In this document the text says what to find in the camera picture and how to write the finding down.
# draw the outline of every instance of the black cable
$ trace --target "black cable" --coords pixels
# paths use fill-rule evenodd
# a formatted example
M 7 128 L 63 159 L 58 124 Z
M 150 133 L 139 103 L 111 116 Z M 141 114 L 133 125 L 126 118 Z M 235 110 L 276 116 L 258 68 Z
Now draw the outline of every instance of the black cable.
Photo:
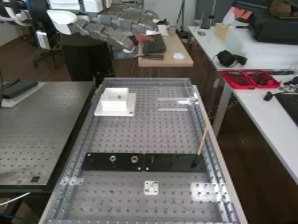
M 179 14 L 178 14 L 178 18 L 176 18 L 175 26 L 178 25 L 178 22 L 179 22 L 179 18 L 180 18 L 182 10 L 183 10 L 183 4 L 184 4 L 184 0 L 182 0 L 182 4 L 180 4 L 180 8 L 179 8 Z
M 2 105 L 2 94 L 4 94 L 4 84 L 2 84 L 2 72 L 0 70 L 0 85 L 1 85 L 1 90 L 0 90 L 0 107 Z

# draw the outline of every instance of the white cable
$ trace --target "white cable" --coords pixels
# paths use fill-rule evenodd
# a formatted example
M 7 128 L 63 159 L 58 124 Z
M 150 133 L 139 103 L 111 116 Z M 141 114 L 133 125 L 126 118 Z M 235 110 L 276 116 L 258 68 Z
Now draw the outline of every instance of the white cable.
M 0 204 L 0 206 L 6 205 L 6 204 L 9 204 L 10 202 L 18 200 L 19 198 L 25 197 L 27 194 L 30 194 L 30 192 L 27 192 L 27 193 L 19 195 L 18 197 L 15 197 L 15 198 L 13 198 L 13 199 L 10 199 L 10 200 L 2 202 L 2 203 Z
M 216 6 L 216 0 L 212 1 L 212 7 L 211 7 L 211 15 L 214 16 L 214 11 L 215 11 L 215 6 Z

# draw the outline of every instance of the wall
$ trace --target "wall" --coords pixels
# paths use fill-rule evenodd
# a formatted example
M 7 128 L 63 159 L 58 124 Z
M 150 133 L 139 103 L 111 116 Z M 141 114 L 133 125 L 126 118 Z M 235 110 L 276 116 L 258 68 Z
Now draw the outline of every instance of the wall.
M 19 29 L 7 23 L 0 23 L 0 46 L 21 36 Z
M 222 19 L 231 7 L 234 0 L 215 0 L 215 1 L 216 1 L 214 10 L 215 22 L 222 22 Z M 207 18 L 211 13 L 211 8 L 212 8 L 212 0 L 196 0 L 196 13 L 195 13 L 196 19 L 200 19 L 202 12 L 203 12 L 203 18 Z
M 159 18 L 166 18 L 170 25 L 175 25 L 182 0 L 143 0 L 143 7 L 153 10 Z M 184 0 L 184 30 L 192 25 L 195 17 L 195 0 Z

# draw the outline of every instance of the white block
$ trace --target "white block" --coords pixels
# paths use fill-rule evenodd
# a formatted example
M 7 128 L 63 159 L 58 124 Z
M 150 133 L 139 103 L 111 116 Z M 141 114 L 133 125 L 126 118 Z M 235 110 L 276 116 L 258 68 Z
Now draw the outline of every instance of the white block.
M 106 88 L 101 95 L 102 111 L 127 111 L 127 88 Z
M 147 180 L 143 183 L 143 194 L 158 195 L 158 181 Z

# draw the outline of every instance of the paper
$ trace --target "paper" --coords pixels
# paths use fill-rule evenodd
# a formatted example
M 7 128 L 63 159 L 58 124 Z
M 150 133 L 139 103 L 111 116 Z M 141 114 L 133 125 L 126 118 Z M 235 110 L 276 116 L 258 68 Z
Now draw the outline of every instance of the paper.
M 159 32 L 160 36 L 168 36 L 166 26 L 164 25 L 156 25 L 156 26 L 158 26 L 158 32 Z

